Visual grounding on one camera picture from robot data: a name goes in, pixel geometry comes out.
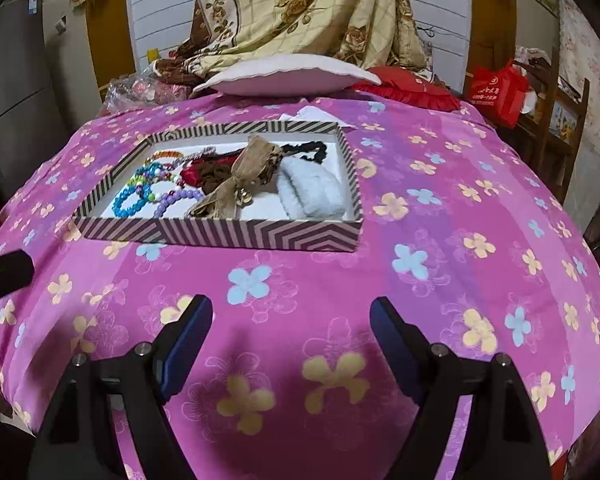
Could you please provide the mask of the red ruffled cushion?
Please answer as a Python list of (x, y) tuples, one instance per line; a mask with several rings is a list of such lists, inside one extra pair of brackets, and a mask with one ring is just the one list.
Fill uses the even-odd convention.
[(460, 100), (448, 88), (426, 81), (406, 68), (378, 66), (370, 72), (380, 79), (380, 84), (358, 82), (352, 89), (425, 110), (454, 112), (460, 109)]

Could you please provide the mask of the white fluffy scrunchie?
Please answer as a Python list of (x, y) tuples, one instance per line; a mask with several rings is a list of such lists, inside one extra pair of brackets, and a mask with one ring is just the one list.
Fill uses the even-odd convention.
[(340, 182), (316, 162), (283, 158), (278, 166), (276, 188), (291, 220), (340, 220), (347, 211)]

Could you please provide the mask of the white pink pillow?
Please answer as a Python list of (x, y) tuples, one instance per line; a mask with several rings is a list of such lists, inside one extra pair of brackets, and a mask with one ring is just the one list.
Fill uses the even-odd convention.
[(380, 86), (381, 79), (353, 64), (317, 54), (276, 54), (238, 62), (193, 92), (214, 90), (228, 96), (322, 96), (352, 84)]

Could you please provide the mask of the black left gripper tip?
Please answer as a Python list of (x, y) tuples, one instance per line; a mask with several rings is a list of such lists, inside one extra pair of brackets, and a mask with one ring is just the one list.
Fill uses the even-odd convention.
[(0, 255), (0, 299), (29, 286), (33, 277), (33, 260), (22, 249)]

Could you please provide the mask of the wooden shelf rack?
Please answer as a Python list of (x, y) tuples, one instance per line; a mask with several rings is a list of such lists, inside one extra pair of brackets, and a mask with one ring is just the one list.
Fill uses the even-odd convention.
[(536, 101), (532, 110), (518, 116), (515, 127), (498, 127), (496, 132), (563, 203), (583, 136), (590, 82), (577, 92), (562, 79), (556, 50), (549, 61), (530, 58), (516, 61), (514, 67), (527, 77)]

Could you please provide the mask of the grey refrigerator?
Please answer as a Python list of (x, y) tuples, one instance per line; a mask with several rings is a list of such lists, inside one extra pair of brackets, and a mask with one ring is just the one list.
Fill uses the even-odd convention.
[(0, 7), (0, 195), (9, 198), (69, 139), (47, 66), (42, 0)]

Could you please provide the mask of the dark red hair scrunchie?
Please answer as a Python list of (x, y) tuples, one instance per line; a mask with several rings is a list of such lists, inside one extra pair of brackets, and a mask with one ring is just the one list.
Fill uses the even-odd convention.
[(196, 159), (181, 171), (181, 178), (187, 185), (209, 195), (230, 177), (236, 159), (237, 156)]

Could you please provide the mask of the beige floral blanket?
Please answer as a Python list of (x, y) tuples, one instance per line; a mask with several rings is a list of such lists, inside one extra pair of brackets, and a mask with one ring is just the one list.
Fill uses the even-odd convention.
[(151, 68), (166, 84), (196, 86), (238, 62), (294, 53), (366, 70), (428, 65), (410, 0), (194, 0), (189, 38)]

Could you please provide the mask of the pink floral bed sheet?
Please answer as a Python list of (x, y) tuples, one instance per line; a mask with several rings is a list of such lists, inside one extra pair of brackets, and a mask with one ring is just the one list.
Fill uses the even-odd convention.
[(71, 214), (153, 133), (296, 116), (206, 96), (87, 122), (2, 212), (32, 285), (0, 301), (0, 393), (31, 429), (73, 353), (120, 356), (208, 296), (214, 321), (166, 406), (201, 479), (379, 479), (415, 410), (368, 309), (385, 296), (459, 356), (509, 354), (557, 458), (600, 411), (600, 268), (567, 211), (463, 105), (321, 98), (343, 120), (364, 224), (354, 252), (88, 240)]

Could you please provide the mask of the red shopping bag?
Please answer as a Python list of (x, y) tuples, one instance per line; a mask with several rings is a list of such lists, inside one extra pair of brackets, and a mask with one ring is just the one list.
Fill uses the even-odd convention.
[(518, 122), (528, 89), (528, 79), (516, 70), (513, 60), (499, 70), (478, 66), (467, 101), (494, 125), (511, 129)]

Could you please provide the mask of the striped jewelry tray box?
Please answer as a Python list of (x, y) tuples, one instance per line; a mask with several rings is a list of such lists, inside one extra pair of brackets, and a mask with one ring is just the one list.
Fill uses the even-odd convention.
[[(145, 210), (137, 216), (112, 214), (114, 196), (140, 161), (167, 148), (242, 148), (250, 136), (277, 144), (323, 141), (328, 145), (325, 167), (344, 188), (347, 210), (342, 219), (289, 220), (277, 197), (265, 193), (236, 219), (155, 218)], [(91, 240), (163, 243), (195, 247), (295, 250), (296, 252), (354, 252), (363, 225), (360, 186), (352, 152), (336, 122), (230, 122), (153, 133), (122, 157), (82, 200), (72, 216), (81, 234)]]

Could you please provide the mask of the white paper sheet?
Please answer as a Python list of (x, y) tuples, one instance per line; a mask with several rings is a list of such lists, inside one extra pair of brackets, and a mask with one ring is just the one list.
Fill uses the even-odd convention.
[(316, 106), (308, 105), (300, 108), (296, 114), (281, 114), (278, 118), (281, 122), (334, 122), (340, 128), (355, 129), (355, 125), (329, 114)]

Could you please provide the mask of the clear plastic bag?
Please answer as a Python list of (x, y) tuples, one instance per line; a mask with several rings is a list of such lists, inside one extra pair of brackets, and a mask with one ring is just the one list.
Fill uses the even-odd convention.
[(164, 84), (156, 78), (133, 74), (110, 81), (99, 115), (186, 101), (189, 95), (189, 87)]

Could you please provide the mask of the beige bow hair clip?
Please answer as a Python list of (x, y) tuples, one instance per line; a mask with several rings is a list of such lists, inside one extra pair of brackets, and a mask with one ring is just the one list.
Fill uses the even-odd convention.
[(203, 200), (191, 206), (185, 217), (236, 219), (238, 210), (251, 204), (253, 194), (272, 180), (283, 158), (283, 149), (279, 145), (262, 136), (250, 136), (247, 146), (230, 167), (228, 177)]

